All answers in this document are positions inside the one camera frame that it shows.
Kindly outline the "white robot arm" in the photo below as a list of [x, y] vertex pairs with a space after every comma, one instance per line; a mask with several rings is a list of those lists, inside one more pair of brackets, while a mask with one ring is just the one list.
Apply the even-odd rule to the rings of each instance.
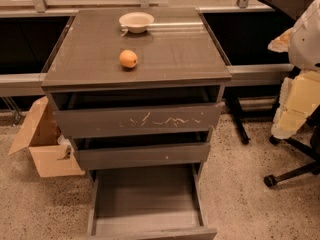
[[320, 105], [320, 0], [314, 0], [294, 26], [272, 40], [268, 49], [287, 52], [300, 72], [283, 80], [271, 134], [288, 139]]

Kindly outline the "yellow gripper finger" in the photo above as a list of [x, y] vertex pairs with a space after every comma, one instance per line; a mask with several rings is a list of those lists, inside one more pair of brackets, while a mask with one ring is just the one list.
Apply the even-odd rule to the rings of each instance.
[[271, 134], [288, 139], [306, 122], [320, 105], [320, 73], [303, 71], [294, 79], [282, 83], [279, 108], [276, 110]]

